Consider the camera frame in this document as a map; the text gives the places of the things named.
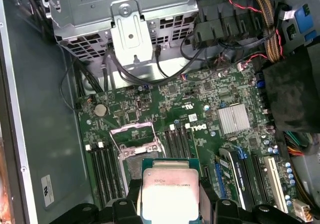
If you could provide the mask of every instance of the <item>mounting hole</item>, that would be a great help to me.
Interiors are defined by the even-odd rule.
[[[82,209],[82,211],[88,211],[88,210],[91,210],[92,208],[90,206],[87,206],[85,208]]]

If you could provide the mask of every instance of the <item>screw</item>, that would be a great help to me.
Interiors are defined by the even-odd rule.
[[[269,212],[270,210],[267,208],[267,207],[265,207],[265,206],[260,206],[259,207],[259,210],[260,211],[263,211],[263,212]]]
[[[223,205],[231,205],[231,202],[228,201],[228,200],[223,200],[223,201],[222,201],[222,204],[223,204]]]

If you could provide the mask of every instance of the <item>label sticker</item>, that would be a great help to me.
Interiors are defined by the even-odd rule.
[[[225,176],[228,177],[229,179],[231,178],[230,175],[229,175],[229,173],[226,173],[226,172],[224,171],[224,174],[225,174]]]
[[[54,192],[52,190],[52,185],[51,185],[51,179],[50,179],[50,175],[46,175],[45,177],[41,178],[41,184],[42,184],[42,192],[43,192],[43,196],[44,196],[44,202],[45,202],[45,206],[47,207],[48,205],[50,205],[51,203],[54,202]]]
[[[192,115],[189,115],[188,117],[190,122],[194,122],[198,120],[197,114],[192,114]]]
[[[222,159],[220,159],[220,164],[223,165],[226,168],[229,168],[228,163],[226,161],[222,160]]]

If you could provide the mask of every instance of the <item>heatsink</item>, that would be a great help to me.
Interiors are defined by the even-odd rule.
[[[248,114],[244,104],[233,105],[218,110],[224,135],[250,129]]]

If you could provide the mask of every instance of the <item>metal bracket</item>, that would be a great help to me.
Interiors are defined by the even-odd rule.
[[[125,147],[124,145],[118,146],[114,136],[115,134],[118,133],[122,133],[125,131],[128,131],[131,128],[135,128],[135,129],[140,129],[140,128],[144,128],[144,127],[150,127],[153,131],[153,135],[154,135],[154,139],[152,142],[150,143],[146,143],[143,144],[141,146],[134,146],[134,147]],[[123,180],[123,185],[124,185],[124,189],[125,189],[125,193],[128,194],[129,192],[129,188],[128,188],[128,184],[127,184],[127,178],[125,177],[126,173],[125,173],[125,167],[123,164],[123,161],[131,156],[136,156],[139,154],[143,154],[143,153],[150,153],[150,152],[162,152],[163,153],[163,157],[166,158],[166,152],[165,149],[162,145],[162,143],[160,142],[159,138],[156,136],[155,134],[155,129],[153,126],[152,122],[145,122],[145,123],[135,123],[135,124],[129,124],[129,125],[124,125],[123,127],[119,128],[119,129],[115,129],[115,130],[111,130],[110,131],[110,137],[111,140],[113,141],[115,147],[117,148],[117,150],[119,151],[119,155],[118,155],[118,160],[119,160],[119,166],[120,166],[120,170],[121,170],[121,175],[122,175],[122,180]]]
[[[122,65],[150,61],[153,48],[147,22],[141,19],[134,0],[113,4],[111,29],[115,55]]]

